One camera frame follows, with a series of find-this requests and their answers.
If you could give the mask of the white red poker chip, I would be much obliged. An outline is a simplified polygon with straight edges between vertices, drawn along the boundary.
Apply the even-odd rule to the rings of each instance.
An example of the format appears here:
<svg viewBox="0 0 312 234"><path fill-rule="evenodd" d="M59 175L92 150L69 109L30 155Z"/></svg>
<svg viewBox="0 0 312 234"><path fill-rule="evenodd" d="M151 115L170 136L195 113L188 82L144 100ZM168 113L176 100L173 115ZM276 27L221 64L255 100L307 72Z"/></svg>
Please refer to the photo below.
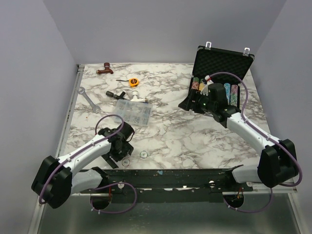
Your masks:
<svg viewBox="0 0 312 234"><path fill-rule="evenodd" d="M128 159L125 159L125 160L122 161L122 165L124 167L128 167L130 165L130 161Z"/></svg>

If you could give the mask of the white green poker chip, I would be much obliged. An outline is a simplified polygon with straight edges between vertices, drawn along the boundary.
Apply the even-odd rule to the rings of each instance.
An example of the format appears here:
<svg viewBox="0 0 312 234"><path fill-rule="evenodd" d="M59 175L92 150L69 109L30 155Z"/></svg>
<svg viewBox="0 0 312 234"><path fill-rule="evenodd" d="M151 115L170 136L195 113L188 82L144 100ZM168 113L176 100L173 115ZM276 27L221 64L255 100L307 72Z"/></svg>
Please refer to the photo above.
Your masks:
<svg viewBox="0 0 312 234"><path fill-rule="evenodd" d="M147 156L148 156L148 152L147 151L143 150L143 151L140 152L140 157L141 158L146 158Z"/></svg>

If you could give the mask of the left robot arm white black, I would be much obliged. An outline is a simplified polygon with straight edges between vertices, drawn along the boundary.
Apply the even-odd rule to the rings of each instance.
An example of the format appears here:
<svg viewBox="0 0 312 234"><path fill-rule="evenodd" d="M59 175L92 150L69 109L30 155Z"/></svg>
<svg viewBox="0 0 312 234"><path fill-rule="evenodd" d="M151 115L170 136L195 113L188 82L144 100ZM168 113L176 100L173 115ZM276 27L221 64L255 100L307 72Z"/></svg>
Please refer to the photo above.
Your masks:
<svg viewBox="0 0 312 234"><path fill-rule="evenodd" d="M130 144L134 129L126 122L115 129L104 128L86 144L59 158L46 157L34 178L31 189L39 196L41 203L51 208L60 207L70 195L87 189L98 193L108 187L108 180L99 168L82 169L101 157L113 169L117 162L131 155L134 148Z"/></svg>

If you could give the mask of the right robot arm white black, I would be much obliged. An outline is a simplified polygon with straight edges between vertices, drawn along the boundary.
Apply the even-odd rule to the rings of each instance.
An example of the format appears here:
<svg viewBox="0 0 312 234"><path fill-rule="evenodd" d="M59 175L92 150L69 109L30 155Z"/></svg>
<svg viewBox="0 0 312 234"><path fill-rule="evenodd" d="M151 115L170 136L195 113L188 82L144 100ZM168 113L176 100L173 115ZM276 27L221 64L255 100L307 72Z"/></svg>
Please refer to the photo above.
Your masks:
<svg viewBox="0 0 312 234"><path fill-rule="evenodd" d="M216 122L238 134L259 154L257 165L237 166L231 170L231 175L224 179L228 190L235 191L245 182L273 188L299 174L293 142L279 140L242 117L238 107L228 104L222 84L209 84L202 91L190 89L178 106L185 111L212 114Z"/></svg>

